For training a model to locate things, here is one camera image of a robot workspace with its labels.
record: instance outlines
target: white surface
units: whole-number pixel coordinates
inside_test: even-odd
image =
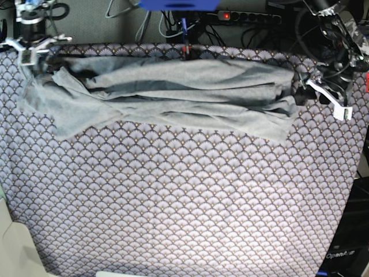
[[[99,271],[98,273],[96,273],[96,277],[140,277],[140,276]]]
[[[362,154],[360,157],[360,162],[357,170],[362,177],[369,177],[369,165],[367,163],[367,159],[365,158],[364,154]]]
[[[367,267],[364,269],[362,277],[369,277],[369,264],[367,265]]]
[[[0,276],[48,277],[28,229],[13,223],[0,200]]]
[[[6,196],[5,196],[5,193],[4,193],[4,191],[2,190],[2,187],[1,187],[1,184],[0,184],[0,199],[1,199],[1,198],[6,199]]]

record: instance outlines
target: red switch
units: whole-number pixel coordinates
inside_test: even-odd
[[[231,19],[231,13],[225,12],[223,14],[223,17],[224,17],[225,20],[229,20],[229,19]]]

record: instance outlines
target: black cable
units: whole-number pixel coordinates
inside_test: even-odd
[[[2,22],[2,26],[1,26],[1,31],[0,31],[0,34],[1,34],[0,42],[3,42],[7,37],[7,22],[6,22],[6,19],[1,20],[1,22]]]
[[[247,30],[243,31],[243,33],[242,33],[242,35],[241,35],[241,44],[242,44],[242,47],[243,47],[243,48],[246,48],[246,45],[245,45],[245,43],[244,43],[244,36],[245,36],[248,32],[251,32],[251,31],[256,30],[256,29],[258,29],[258,27],[253,27],[253,28],[250,28],[250,29],[247,29]]]
[[[172,30],[172,25],[171,25],[171,23],[170,23],[170,20],[169,20],[169,18],[167,17],[167,15],[165,14],[165,11],[161,11],[161,13],[163,14],[163,16],[164,16],[164,24],[165,24],[165,27],[167,28],[167,30]]]
[[[62,20],[64,18],[66,18],[69,15],[69,13],[70,13],[70,8],[65,3],[54,3],[51,6],[52,6],[52,10],[59,9],[59,8],[64,9],[64,13],[62,13],[60,16],[53,16],[52,17],[52,19],[54,21],[59,21],[59,20]]]
[[[253,41],[253,39],[254,39],[257,35],[259,35],[261,31],[262,31],[262,29],[257,29],[257,30],[255,31],[255,34],[253,34],[253,35],[252,35],[252,37],[250,38],[250,40],[248,41],[248,44],[247,44],[247,46],[246,46],[246,48],[247,48],[247,49],[250,47],[251,42]]]
[[[312,27],[309,31],[307,31],[307,32],[305,32],[302,36],[301,36],[301,38],[304,38],[305,36],[307,36],[310,32],[312,32],[313,30],[315,30],[315,29],[317,29],[319,26],[317,25],[317,26],[315,26],[315,27]],[[296,47],[296,45],[299,43],[299,41],[298,40],[296,40],[295,42],[294,42],[294,44],[291,46],[291,48],[290,49],[288,49],[288,53],[290,53],[295,47]]]
[[[333,77],[335,77],[335,76],[338,76],[338,75],[340,75],[340,74],[344,73],[344,72],[345,72],[345,70],[349,68],[349,66],[350,66],[350,61],[348,61],[348,62],[345,64],[345,66],[344,66],[340,71],[337,71],[337,72],[335,72],[335,73],[334,73],[334,74],[332,74],[332,75],[325,76],[324,78],[325,78],[325,79],[329,79],[329,78],[333,78]]]
[[[277,29],[274,29],[274,28],[268,28],[268,33],[266,34],[266,36],[256,45],[256,48],[260,48],[260,47],[263,47],[263,45],[266,43],[266,42],[269,42],[269,41],[272,41],[273,44],[275,44],[275,41],[274,39],[275,38],[278,38],[280,39],[280,42],[281,42],[281,38],[286,38],[286,39],[290,39],[290,40],[293,40],[295,41],[295,38],[292,38],[289,36],[289,34],[287,33],[284,33],[283,31],[281,30],[277,30]]]
[[[144,42],[145,34],[146,34],[146,32],[147,32],[147,30],[149,28],[149,23],[150,23],[151,15],[152,15],[152,12],[149,12],[148,19],[145,22],[144,28],[142,30],[142,35],[140,37],[140,44],[142,44],[142,42]]]
[[[325,79],[325,78],[322,78],[322,80],[323,80],[324,82],[329,83],[329,84],[335,85],[337,88],[339,88],[339,89],[340,89],[340,91],[342,92],[342,95],[343,95],[343,94],[345,94],[345,89],[344,89],[343,87],[341,87],[340,85],[336,84],[335,82],[329,81],[329,80],[327,80],[327,79]]]
[[[322,30],[323,35],[324,35],[324,31],[331,32],[331,33],[335,34],[336,36],[339,36],[347,44],[347,46],[350,45],[349,42],[348,42],[348,40],[347,40],[347,38],[345,38],[345,36],[343,34],[341,34],[340,32],[337,32],[337,31],[332,30],[332,29],[323,29],[323,28],[321,28],[321,30]]]
[[[217,37],[217,40],[219,42],[219,45],[222,44],[223,47],[225,47],[225,42],[223,41],[223,39],[221,38],[221,36],[219,35],[219,33],[214,29],[213,25],[210,25],[210,24],[208,24],[208,25],[213,30],[214,35]]]
[[[212,45],[214,45],[214,42],[213,42],[213,40],[212,40],[212,37],[210,36],[210,35],[213,35],[213,36],[214,36],[214,34],[213,34],[213,33],[208,32],[208,31],[205,31],[205,33],[208,35],[208,38],[209,38],[209,40],[210,40],[211,44],[212,44]]]
[[[175,21],[172,23],[172,20],[171,20],[171,12],[168,11],[168,14],[167,14],[167,17],[168,17],[168,23],[170,24],[170,26],[175,26]]]
[[[9,6],[9,7],[6,7],[6,8],[3,8],[2,5],[4,5],[6,2],[11,2],[11,0],[4,0],[0,3],[0,10],[8,10],[8,9],[12,9],[12,8],[15,8],[14,5],[12,6]]]
[[[55,5],[55,3],[52,3],[51,5],[50,5],[50,9],[49,9],[49,15],[48,15],[48,19],[50,20],[50,22],[51,22],[51,26],[52,26],[52,28],[54,29],[54,32],[55,32],[55,34],[57,35],[57,36],[59,36],[59,32],[58,32],[58,29],[57,29],[57,26],[56,26],[56,24],[55,24],[55,21],[54,21],[54,17],[52,16],[52,10],[53,10],[53,8],[54,8],[54,5]]]
[[[302,18],[306,13],[308,13],[308,8],[305,7],[304,9],[300,10],[298,15],[296,16],[296,22],[295,22],[295,34],[298,42],[300,43],[301,48],[304,50],[305,54],[311,58],[312,60],[319,61],[319,59],[307,48],[305,42],[302,39],[302,35],[300,34],[300,24],[302,21]]]

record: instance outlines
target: blue object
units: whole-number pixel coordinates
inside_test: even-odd
[[[183,34],[187,36],[189,30],[187,29],[187,20],[185,18],[182,19],[182,29],[183,29]]]
[[[220,0],[141,0],[146,10],[214,11]]]
[[[328,276],[328,273],[322,270],[319,270],[317,276]]]
[[[42,0],[26,0],[26,4],[31,4],[33,6],[38,6],[42,3]]]

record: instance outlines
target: cable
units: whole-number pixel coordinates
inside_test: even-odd
[[[147,30],[149,28],[149,23],[150,23],[151,15],[152,15],[152,12],[150,11],[149,18],[146,20],[146,24],[144,25],[144,29],[142,30],[142,36],[141,36],[140,41],[139,41],[139,43],[141,43],[141,44],[144,42],[144,37],[145,37],[146,32],[147,32]]]
[[[274,29],[273,27],[268,28],[268,33],[266,36],[256,45],[256,48],[261,48],[266,42],[272,41],[275,46],[275,39],[279,39],[279,42],[281,42],[281,38],[286,38],[295,41],[295,38],[290,37],[287,33],[284,33],[281,30]]]
[[[245,30],[243,33],[242,33],[242,35],[241,35],[241,44],[242,44],[242,47],[243,48],[247,48],[246,47],[246,45],[245,45],[245,43],[244,43],[244,36],[248,33],[248,32],[250,32],[250,31],[253,31],[253,30],[263,30],[263,29],[267,29],[266,27],[262,27],[262,28],[260,28],[260,27],[253,27],[253,28],[250,28],[250,29],[247,29],[247,30]]]
[[[313,30],[315,30],[315,29],[317,29],[319,26],[317,25],[317,26],[315,26],[315,27],[312,27],[309,31],[307,31],[307,32],[305,32],[302,36],[301,36],[301,38],[304,38],[306,35],[308,35],[310,32],[312,32]],[[290,53],[291,51],[292,51],[292,49],[294,49],[295,48],[295,46],[297,45],[299,43],[299,41],[298,40],[296,40],[295,42],[294,42],[294,44],[291,46],[291,48],[290,49],[288,49],[288,53]]]
[[[349,46],[350,44],[349,44],[349,42],[348,42],[348,40],[347,40],[347,38],[345,38],[344,37],[344,35],[343,34],[341,34],[340,32],[337,32],[337,31],[335,31],[335,30],[332,30],[332,29],[323,29],[323,28],[321,28],[321,30],[322,30],[322,33],[323,33],[323,35],[324,35],[324,31],[326,31],[326,32],[331,32],[331,33],[333,33],[333,34],[335,34],[336,36],[339,36],[346,44],[347,44],[347,46]]]
[[[161,13],[164,15],[165,21],[168,24],[169,27],[174,27],[175,23],[172,23],[171,18],[170,18],[170,13],[168,12],[168,15],[165,14],[165,11],[161,11]]]
[[[170,11],[168,11],[167,17],[168,17],[168,23],[169,23],[169,25],[170,26],[175,26],[175,20],[173,19],[174,22],[172,23],[172,20],[171,20],[171,12]]]
[[[111,6],[113,5],[114,3],[114,0],[110,0],[110,3],[109,3],[109,6],[108,6],[108,9],[105,13],[105,18],[115,18],[115,17],[118,17],[118,16],[122,16],[123,14],[126,14],[126,13],[129,13],[130,11],[134,10],[134,9],[137,9],[140,7],[140,3],[136,3],[136,4],[132,4],[130,0],[128,0],[129,4],[130,4],[130,7],[125,9],[125,10],[122,10],[121,12],[111,16],[109,13],[110,13],[110,10],[111,10]]]
[[[311,58],[312,60],[319,61],[319,59],[315,55],[313,55],[312,52],[310,52],[310,50],[307,48],[305,42],[302,40],[302,35],[300,34],[300,24],[301,24],[302,18],[304,17],[304,15],[306,13],[308,13],[307,7],[305,7],[304,9],[302,9],[298,13],[298,15],[296,16],[296,22],[295,22],[295,34],[296,34],[296,38],[297,38],[298,42],[300,43],[301,48],[306,53],[306,55],[309,58]]]
[[[185,35],[188,35],[189,29],[187,28],[187,20],[185,18],[182,18],[181,21],[183,32]]]
[[[213,33],[208,32],[208,31],[205,31],[205,33],[208,35],[208,38],[209,38],[209,40],[210,40],[211,44],[212,44],[212,45],[214,45],[214,42],[213,42],[213,40],[212,40],[212,37],[210,36],[210,35],[213,35],[213,36],[214,36],[214,34],[213,34]]]
[[[58,32],[58,29],[57,29],[57,25],[55,24],[55,21],[54,21],[54,17],[52,16],[52,10],[53,10],[53,8],[54,8],[54,4],[55,4],[55,2],[54,3],[52,3],[51,5],[50,5],[50,9],[49,9],[49,15],[48,15],[48,19],[50,20],[50,22],[51,22],[51,26],[52,26],[52,28],[54,29],[54,32],[55,32],[55,35],[57,35],[57,36],[59,36],[59,32]]]
[[[246,49],[248,49],[251,45],[251,42],[253,41],[253,39],[260,34],[260,32],[262,31],[262,29],[257,29],[255,34],[252,35],[252,37],[250,38],[250,40],[248,41],[248,44],[246,46]]]
[[[335,76],[338,76],[338,75],[340,75],[340,74],[344,73],[344,72],[345,72],[345,70],[349,68],[349,66],[350,66],[350,61],[348,61],[348,62],[346,63],[346,65],[345,65],[345,66],[344,66],[340,71],[337,71],[337,72],[335,72],[335,73],[334,73],[334,74],[332,74],[332,75],[325,76],[324,78],[325,78],[325,79],[329,79],[329,78],[333,78],[333,77],[335,77]]]
[[[64,13],[63,14],[61,14],[60,16],[53,16],[52,17],[52,19],[54,21],[59,21],[59,20],[62,20],[64,18],[66,18],[69,15],[69,13],[70,13],[70,8],[65,3],[58,3],[57,1],[55,1],[53,4],[51,4],[51,7],[52,7],[52,10],[54,10],[54,9],[60,9],[60,8],[64,9]]]
[[[164,20],[164,15],[161,14],[161,19],[159,21],[159,33],[161,34],[162,37],[166,38],[166,39],[172,39],[172,38],[175,38],[177,36],[180,36],[183,34],[183,31],[179,31],[178,33],[174,34],[174,35],[171,35],[171,36],[167,36],[165,34],[163,34],[163,32],[161,31],[161,25],[163,24],[163,20]],[[192,28],[194,28],[196,26],[196,23],[189,26],[187,30],[191,30]]]
[[[15,8],[14,5],[12,6],[9,6],[9,7],[6,7],[6,8],[3,8],[2,5],[4,5],[6,2],[11,2],[10,0],[4,0],[0,3],[0,10],[8,10],[8,9],[12,9],[12,8]]]
[[[345,93],[345,89],[344,89],[343,87],[341,87],[340,85],[336,84],[335,82],[329,81],[329,80],[327,80],[327,79],[325,79],[325,78],[322,78],[322,80],[323,80],[324,82],[329,83],[329,84],[335,85],[337,88],[339,88],[339,89],[340,89],[340,91],[342,92],[342,95]]]
[[[246,49],[246,45],[245,45],[245,43],[244,43],[244,36],[245,36],[248,32],[250,32],[250,31],[252,31],[252,30],[256,30],[256,28],[257,28],[257,27],[254,27],[254,28],[250,28],[250,29],[247,29],[247,30],[243,31],[243,33],[242,33],[242,35],[241,35],[241,44],[242,44],[242,47],[243,47],[244,49]]]
[[[136,36],[135,36],[135,40],[136,42],[140,42],[142,40],[142,38],[144,37],[145,35],[145,29],[147,29],[147,25],[150,21],[150,18],[151,18],[151,12],[148,11],[146,13],[146,16],[141,24],[141,26],[139,27],[139,29],[137,30],[137,33],[136,33]]]
[[[170,24],[170,21],[169,21],[167,15],[165,14],[165,12],[163,10],[161,11],[161,13],[164,15],[164,18],[165,18],[165,20],[164,20],[165,27],[167,28],[167,30],[171,31],[172,30],[172,25]]]
[[[222,45],[223,47],[225,47],[225,42],[223,41],[223,39],[221,38],[221,36],[219,35],[219,33],[215,30],[215,28],[213,27],[213,25],[208,24],[210,26],[210,28],[213,30],[214,36],[216,37],[219,45]]]

